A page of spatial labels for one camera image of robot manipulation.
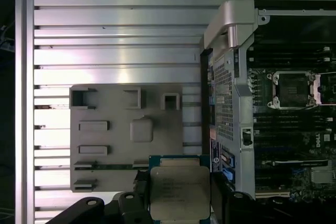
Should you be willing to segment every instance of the screw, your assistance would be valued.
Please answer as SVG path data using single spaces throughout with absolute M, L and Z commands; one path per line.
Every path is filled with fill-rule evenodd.
M 235 194 L 233 194 L 233 196 L 235 197 L 235 198 L 238 198 L 238 199 L 241 199 L 241 198 L 243 198 L 243 194 L 241 194 L 241 193 L 235 193 Z
M 281 205 L 281 204 L 284 203 L 284 201 L 283 201 L 282 199 L 280 199 L 280 198 L 272 199 L 272 201 L 273 201 L 275 204 L 279 204 L 279 205 Z
M 97 202 L 95 200 L 90 200 L 87 202 L 89 206 L 95 205 Z

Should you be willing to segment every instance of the cable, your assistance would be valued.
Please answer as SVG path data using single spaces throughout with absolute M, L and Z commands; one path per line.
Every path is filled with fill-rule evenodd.
M 11 215 L 11 216 L 14 216 L 14 214 L 10 214 L 8 212 L 0 212 L 0 215 Z
M 5 207 L 0 207 L 0 210 L 15 211 L 14 209 L 5 208 Z
M 3 32 L 0 35 L 0 40 L 5 39 L 6 32 L 14 25 L 15 21 L 11 22 L 8 26 L 5 26 L 6 28 L 3 29 Z
M 14 215 L 8 215 L 8 216 L 6 216 L 6 217 L 4 217 L 4 218 L 1 218 L 0 220 L 6 220 L 6 219 L 9 219 L 9 218 L 11 218 L 11 217 L 14 217 Z

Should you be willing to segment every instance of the cpu socket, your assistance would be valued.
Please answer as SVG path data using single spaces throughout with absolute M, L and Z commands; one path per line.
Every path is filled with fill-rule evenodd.
M 266 75 L 273 83 L 272 101 L 267 107 L 295 110 L 316 105 L 313 83 L 315 76 L 308 71 L 277 71 Z

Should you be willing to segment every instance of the circuit board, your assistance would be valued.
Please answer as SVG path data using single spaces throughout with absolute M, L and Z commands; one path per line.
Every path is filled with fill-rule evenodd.
M 336 59 L 326 45 L 254 45 L 256 198 L 336 198 Z

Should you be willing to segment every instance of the motherboard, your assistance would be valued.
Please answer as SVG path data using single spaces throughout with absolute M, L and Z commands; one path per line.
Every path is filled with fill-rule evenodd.
M 336 198 L 336 57 L 328 45 L 247 51 L 256 198 Z

